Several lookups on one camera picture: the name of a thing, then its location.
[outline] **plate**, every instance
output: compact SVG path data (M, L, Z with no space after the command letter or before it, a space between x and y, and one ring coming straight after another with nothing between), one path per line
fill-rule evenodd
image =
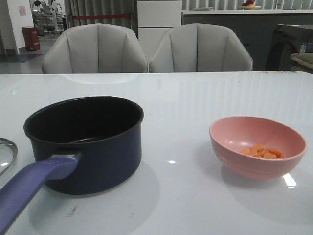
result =
M260 6L241 6L240 8L243 10L257 10L257 9L260 9L261 7Z

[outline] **white wall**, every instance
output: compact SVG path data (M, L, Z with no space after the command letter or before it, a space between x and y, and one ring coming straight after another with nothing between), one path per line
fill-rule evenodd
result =
M15 39L7 6L7 0L0 0L0 29L5 49L16 51Z
M15 37L16 47L25 47L24 36L22 32L23 27L34 26L33 18L31 15L29 0L7 0L10 19L13 28L13 34ZM21 16L19 12L19 6L26 8L26 15Z

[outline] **white cabinet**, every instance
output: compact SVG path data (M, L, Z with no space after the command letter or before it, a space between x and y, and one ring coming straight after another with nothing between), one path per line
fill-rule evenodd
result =
M138 39L150 61L162 34L181 25L181 1L138 0Z

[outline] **saucepan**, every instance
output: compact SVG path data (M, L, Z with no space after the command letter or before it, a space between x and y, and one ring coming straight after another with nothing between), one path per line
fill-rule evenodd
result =
M61 101L24 124L36 162L0 189L0 234L46 184L66 194L90 194L127 180L141 161L142 108L109 96Z

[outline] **chair backrest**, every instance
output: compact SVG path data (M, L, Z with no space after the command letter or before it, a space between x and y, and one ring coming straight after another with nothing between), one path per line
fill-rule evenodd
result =
M150 72L251 71L253 61L231 29L193 23L166 31L149 66Z
M129 28L95 23L64 31L45 56L43 73L148 72L148 62Z

